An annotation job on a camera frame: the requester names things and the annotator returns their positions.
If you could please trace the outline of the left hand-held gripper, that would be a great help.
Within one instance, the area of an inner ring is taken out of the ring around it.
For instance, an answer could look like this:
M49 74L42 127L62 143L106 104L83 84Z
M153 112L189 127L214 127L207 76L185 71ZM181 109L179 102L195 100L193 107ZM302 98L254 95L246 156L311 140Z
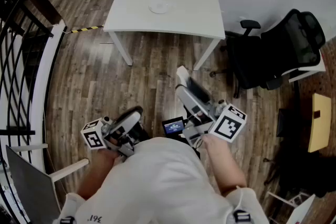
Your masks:
M144 129L140 124L143 109L135 106L128 109L116 120L108 116L87 123L81 130L81 135L90 150L108 149L118 154L130 157L134 154L135 146L144 141ZM123 138L121 147L108 141L109 136Z

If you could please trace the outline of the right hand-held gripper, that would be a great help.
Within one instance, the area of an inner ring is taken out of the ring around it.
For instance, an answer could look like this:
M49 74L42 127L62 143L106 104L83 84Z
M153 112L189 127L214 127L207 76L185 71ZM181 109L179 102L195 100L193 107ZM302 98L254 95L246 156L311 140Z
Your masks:
M211 101L209 93L193 78L189 77L187 87L179 85L176 94L183 103L187 118L183 135L192 147L197 147L203 135L212 134L216 137L232 142L244 128L247 115L232 104L221 103L217 106ZM201 110L205 117L196 114Z

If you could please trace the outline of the person's left hand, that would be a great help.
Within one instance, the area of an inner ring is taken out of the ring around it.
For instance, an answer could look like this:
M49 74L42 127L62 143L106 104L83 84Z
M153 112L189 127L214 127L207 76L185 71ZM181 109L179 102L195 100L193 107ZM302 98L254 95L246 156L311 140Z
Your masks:
M110 135L108 141L115 146L121 147L122 144L124 143L124 136L121 136L120 138L115 138L112 135Z

